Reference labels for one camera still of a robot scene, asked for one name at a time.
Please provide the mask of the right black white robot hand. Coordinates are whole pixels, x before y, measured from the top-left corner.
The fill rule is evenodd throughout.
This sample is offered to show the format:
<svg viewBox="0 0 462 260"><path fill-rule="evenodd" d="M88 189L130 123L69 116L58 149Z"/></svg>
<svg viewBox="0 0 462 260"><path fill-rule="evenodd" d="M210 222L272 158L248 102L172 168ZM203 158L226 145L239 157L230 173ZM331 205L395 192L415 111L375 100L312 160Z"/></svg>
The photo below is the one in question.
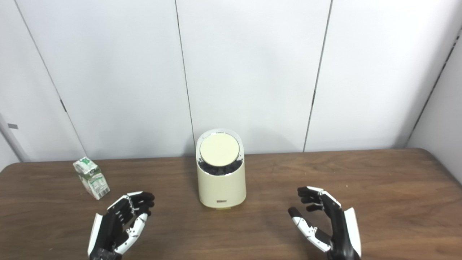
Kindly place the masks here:
<svg viewBox="0 0 462 260"><path fill-rule="evenodd" d="M299 187L297 194L302 203L308 204L308 212L323 211L332 227L332 235L328 235L305 219L297 208L290 207L288 213L303 236L329 260L360 260L362 245L355 209L343 210L341 203L322 188Z"/></svg>

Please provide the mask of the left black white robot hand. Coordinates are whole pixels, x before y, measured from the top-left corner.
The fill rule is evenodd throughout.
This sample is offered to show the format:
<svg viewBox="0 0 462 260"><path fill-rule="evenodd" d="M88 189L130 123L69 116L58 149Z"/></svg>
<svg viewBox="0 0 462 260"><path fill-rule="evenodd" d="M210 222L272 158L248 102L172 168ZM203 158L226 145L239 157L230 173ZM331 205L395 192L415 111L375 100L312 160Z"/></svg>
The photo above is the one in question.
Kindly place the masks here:
<svg viewBox="0 0 462 260"><path fill-rule="evenodd" d="M121 260L140 238L155 196L136 191L121 196L105 214L96 214L87 250L89 260Z"/></svg>

